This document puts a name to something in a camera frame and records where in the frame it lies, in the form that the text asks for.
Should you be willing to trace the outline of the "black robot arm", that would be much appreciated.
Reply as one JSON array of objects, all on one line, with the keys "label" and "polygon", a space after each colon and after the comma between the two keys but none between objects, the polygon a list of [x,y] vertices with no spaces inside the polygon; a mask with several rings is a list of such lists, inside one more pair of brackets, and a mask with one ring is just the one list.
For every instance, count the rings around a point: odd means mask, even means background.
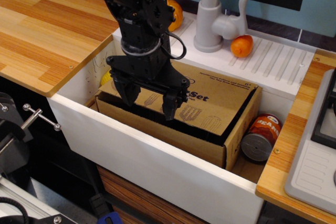
[{"label": "black robot arm", "polygon": [[167,0],[104,0],[121,31],[123,55],[106,59],[114,85],[131,106],[141,89],[163,96],[163,113],[172,120],[176,110],[188,100],[186,77],[171,64],[169,31],[175,20]]}]

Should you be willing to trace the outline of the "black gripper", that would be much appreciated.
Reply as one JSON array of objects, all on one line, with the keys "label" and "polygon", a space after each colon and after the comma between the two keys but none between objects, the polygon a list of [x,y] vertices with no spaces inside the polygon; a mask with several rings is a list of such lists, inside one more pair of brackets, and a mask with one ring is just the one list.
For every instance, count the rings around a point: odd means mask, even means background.
[{"label": "black gripper", "polygon": [[180,60],[183,52],[174,57],[170,50],[170,37],[182,41],[177,35],[166,31],[159,36],[137,35],[133,32],[121,33],[121,49],[124,56],[110,56],[107,64],[117,92],[122,101],[132,106],[141,87],[163,94],[162,109],[167,121],[175,117],[182,101],[187,100],[189,81],[172,67],[171,59]]}]

